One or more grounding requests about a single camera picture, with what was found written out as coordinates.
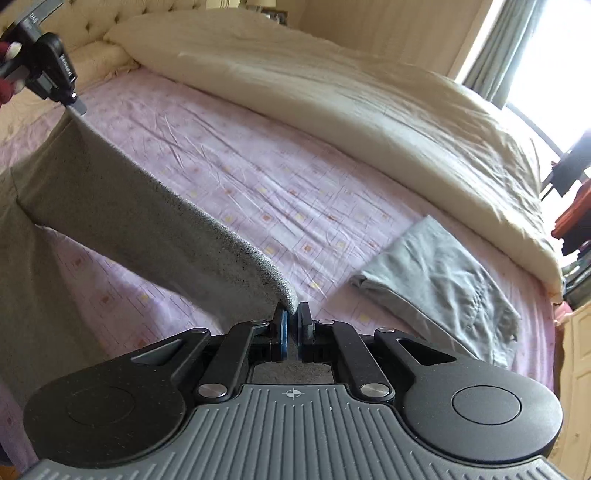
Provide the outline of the white bedside cabinet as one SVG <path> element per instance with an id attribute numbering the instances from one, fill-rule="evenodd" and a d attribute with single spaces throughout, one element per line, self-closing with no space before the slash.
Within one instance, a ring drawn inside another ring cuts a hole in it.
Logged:
<path id="1" fill-rule="evenodd" d="M 555 391 L 564 422 L 550 460 L 570 479 L 590 478 L 590 302 L 556 320 Z"/>

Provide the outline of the grey speckled pants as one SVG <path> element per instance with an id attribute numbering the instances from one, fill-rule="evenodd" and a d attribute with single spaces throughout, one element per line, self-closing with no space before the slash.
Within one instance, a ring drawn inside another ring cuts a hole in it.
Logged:
<path id="1" fill-rule="evenodd" d="M 297 306 L 262 253 L 139 168 L 68 112 L 1 176 L 1 377 L 23 398 L 103 360 L 63 283 L 43 229 L 180 294 L 223 328 Z"/>

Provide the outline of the folded light grey garment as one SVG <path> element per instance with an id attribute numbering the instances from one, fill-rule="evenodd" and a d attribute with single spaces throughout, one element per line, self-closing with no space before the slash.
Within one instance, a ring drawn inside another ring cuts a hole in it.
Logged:
<path id="1" fill-rule="evenodd" d="M 512 367 L 521 316 L 488 271 L 435 218 L 408 228 L 349 282 L 425 340 Z"/>

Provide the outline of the grey window curtain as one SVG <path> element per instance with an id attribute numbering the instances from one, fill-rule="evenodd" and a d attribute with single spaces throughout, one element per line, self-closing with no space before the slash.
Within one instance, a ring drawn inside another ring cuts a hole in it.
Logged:
<path id="1" fill-rule="evenodd" d="M 509 0 L 503 3 L 493 28 L 464 85 L 499 109 L 510 88 L 546 5 L 544 0 Z"/>

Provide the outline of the cream duvet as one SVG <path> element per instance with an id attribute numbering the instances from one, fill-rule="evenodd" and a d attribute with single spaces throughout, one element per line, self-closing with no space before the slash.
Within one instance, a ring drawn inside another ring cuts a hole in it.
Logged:
<path id="1" fill-rule="evenodd" d="M 552 301 L 562 299 L 533 150 L 470 90 L 245 9 L 143 14 L 114 25 L 105 40 L 161 76 L 380 170 L 492 243 Z"/>

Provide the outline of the bedside table lamp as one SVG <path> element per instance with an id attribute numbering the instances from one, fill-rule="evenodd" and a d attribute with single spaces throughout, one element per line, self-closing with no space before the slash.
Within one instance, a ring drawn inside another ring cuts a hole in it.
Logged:
<path id="1" fill-rule="evenodd" d="M 281 25 L 287 25 L 287 11 L 276 7 L 276 0 L 245 0 L 242 6 L 246 9 L 262 13 L 266 18 Z"/>

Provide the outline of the hanging clothes rack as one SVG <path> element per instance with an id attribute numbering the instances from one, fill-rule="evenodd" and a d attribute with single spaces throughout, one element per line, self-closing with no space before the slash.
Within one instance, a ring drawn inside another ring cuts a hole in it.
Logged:
<path id="1" fill-rule="evenodd" d="M 590 132 L 552 164 L 550 174 L 544 179 L 542 189 L 553 190 L 564 197 L 575 185 L 580 186 L 570 206 L 557 218 L 551 235 L 562 241 L 564 256 L 576 253 L 576 259 L 563 268 L 564 301 L 573 309 L 590 301 Z"/>

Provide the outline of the pink patterned bed sheet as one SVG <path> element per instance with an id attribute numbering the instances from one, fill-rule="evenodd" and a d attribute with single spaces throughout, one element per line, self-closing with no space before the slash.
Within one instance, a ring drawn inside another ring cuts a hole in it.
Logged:
<path id="1" fill-rule="evenodd" d="M 331 145 L 146 69 L 83 94 L 84 116 L 167 188 L 259 248 L 317 319 L 415 332 L 349 284 L 425 216 L 481 263 L 521 316 L 511 370 L 554 389 L 552 307 L 538 279 L 429 201 Z M 82 318 L 111 356 L 186 329 L 218 330 L 190 300 L 61 234 L 41 231 Z"/>

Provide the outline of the beige tufted headboard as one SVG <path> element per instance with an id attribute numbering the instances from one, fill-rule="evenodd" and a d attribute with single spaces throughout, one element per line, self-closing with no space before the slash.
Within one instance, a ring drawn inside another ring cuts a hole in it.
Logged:
<path id="1" fill-rule="evenodd" d="M 204 0 L 76 0 L 64 1 L 42 24 L 60 37 L 66 50 L 101 40 L 115 25 L 132 17 L 204 9 Z"/>

